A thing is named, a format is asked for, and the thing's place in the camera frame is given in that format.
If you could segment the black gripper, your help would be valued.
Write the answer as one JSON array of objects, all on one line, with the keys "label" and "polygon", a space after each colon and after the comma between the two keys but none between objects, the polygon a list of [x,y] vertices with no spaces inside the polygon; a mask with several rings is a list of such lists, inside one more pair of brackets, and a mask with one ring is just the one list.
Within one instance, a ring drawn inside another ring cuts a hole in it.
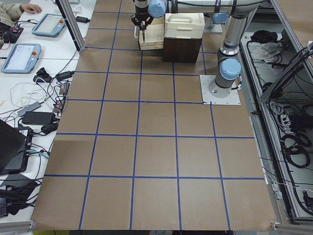
[{"label": "black gripper", "polygon": [[131,16],[131,21],[135,26],[138,26],[141,31],[145,31],[147,26],[152,23],[154,17],[149,13],[148,7],[135,7],[135,14]]}]

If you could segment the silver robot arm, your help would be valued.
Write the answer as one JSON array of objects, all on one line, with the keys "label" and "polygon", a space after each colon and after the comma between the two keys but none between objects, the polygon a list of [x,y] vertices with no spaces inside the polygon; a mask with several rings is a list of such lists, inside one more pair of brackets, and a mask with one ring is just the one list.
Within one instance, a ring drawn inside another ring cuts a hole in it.
[{"label": "silver robot arm", "polygon": [[[262,0],[169,0],[170,13],[204,13],[213,18],[226,13],[230,20],[224,41],[218,50],[218,64],[228,58],[237,58],[239,43],[249,25],[249,15],[263,3]],[[188,43],[186,39],[165,37],[163,61],[176,63],[194,63],[200,49],[199,39]]]},{"label": "silver robot arm", "polygon": [[141,31],[145,31],[154,19],[159,19],[166,13],[165,3],[162,0],[134,0],[133,2],[135,14],[131,16],[131,21]]}]

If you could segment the person's hand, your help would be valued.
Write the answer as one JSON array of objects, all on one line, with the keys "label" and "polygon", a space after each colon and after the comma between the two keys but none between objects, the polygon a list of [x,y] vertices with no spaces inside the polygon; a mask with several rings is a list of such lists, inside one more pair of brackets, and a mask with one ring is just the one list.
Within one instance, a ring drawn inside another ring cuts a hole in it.
[{"label": "person's hand", "polygon": [[36,4],[24,3],[20,5],[21,12],[26,12],[29,14],[39,14],[42,12],[42,8]]}]

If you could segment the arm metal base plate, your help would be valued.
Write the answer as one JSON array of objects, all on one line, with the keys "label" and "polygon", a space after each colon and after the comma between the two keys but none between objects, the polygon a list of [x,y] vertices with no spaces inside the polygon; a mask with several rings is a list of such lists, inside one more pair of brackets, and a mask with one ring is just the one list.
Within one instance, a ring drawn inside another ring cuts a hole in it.
[{"label": "arm metal base plate", "polygon": [[204,33],[210,33],[210,34],[222,34],[222,26],[221,24],[216,24],[216,17],[215,14],[209,15],[209,14],[204,14]]},{"label": "arm metal base plate", "polygon": [[202,103],[204,105],[241,105],[236,82],[230,88],[220,88],[215,75],[200,75]]}]

